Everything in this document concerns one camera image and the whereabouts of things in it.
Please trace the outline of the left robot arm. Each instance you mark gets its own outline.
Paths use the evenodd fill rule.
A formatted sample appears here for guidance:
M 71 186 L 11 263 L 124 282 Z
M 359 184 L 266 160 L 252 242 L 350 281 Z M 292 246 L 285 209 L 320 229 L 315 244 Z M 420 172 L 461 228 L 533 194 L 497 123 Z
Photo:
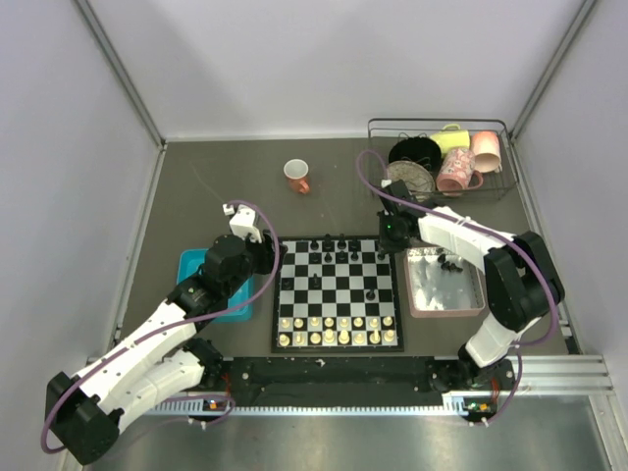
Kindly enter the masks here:
M 269 231 L 219 236 L 143 324 L 92 364 L 48 382 L 42 450 L 55 453 L 47 442 L 54 436 L 80 465 L 93 464 L 149 409 L 196 386 L 216 387 L 222 356 L 198 332 L 260 297 L 262 289 L 229 304 L 251 278 L 272 282 L 287 254 Z

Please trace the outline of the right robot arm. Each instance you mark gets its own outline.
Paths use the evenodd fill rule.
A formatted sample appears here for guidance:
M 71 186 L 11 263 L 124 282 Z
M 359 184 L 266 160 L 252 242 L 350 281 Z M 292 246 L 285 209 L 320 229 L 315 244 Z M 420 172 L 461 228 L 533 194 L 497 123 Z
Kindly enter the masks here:
M 381 252 L 396 254 L 418 239 L 461 257 L 485 277 L 489 313 L 458 350 L 454 372 L 442 379 L 446 389 L 482 387 L 507 352 L 521 345 L 524 334 L 547 315 L 548 332 L 528 343 L 542 343 L 552 335 L 565 291 L 540 235 L 500 232 L 448 206 L 419 203 L 402 181 L 384 182 L 374 192 L 384 206 L 378 214 Z

